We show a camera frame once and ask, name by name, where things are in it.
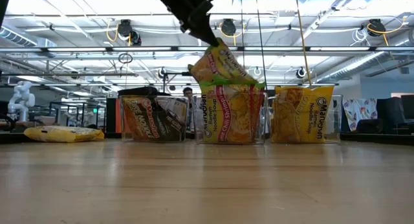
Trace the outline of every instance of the wooden tabletop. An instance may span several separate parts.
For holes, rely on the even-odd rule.
[[[0,145],[0,223],[413,223],[414,147]]]

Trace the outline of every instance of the transparent container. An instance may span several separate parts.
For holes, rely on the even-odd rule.
[[[277,113],[274,111],[274,102],[285,102],[277,100],[276,96],[270,97],[268,99],[268,109],[267,109],[267,125],[270,132],[270,138],[272,139],[273,143],[339,143],[340,140],[340,133],[341,133],[341,121],[342,121],[342,95],[332,95],[331,101],[329,103],[329,107],[327,109],[327,113],[325,116],[324,121],[324,127],[323,127],[323,134],[321,135],[322,139],[324,139],[323,142],[320,140],[316,140],[317,142],[307,142],[307,141],[301,141],[301,140],[275,140],[276,136],[275,134],[278,134],[278,131],[288,131],[289,126],[295,125],[295,120],[286,120],[290,124],[287,124],[288,122],[284,122],[283,119],[279,119],[279,123],[284,123],[283,129],[276,128],[275,129],[275,120]],[[306,115],[309,117],[307,119],[307,123],[311,128],[318,128],[319,117],[318,118],[312,118],[310,115],[310,111],[306,112]]]
[[[181,142],[186,137],[185,96],[120,96],[122,140]]]
[[[267,94],[238,93],[237,98],[193,96],[197,143],[264,144]]]

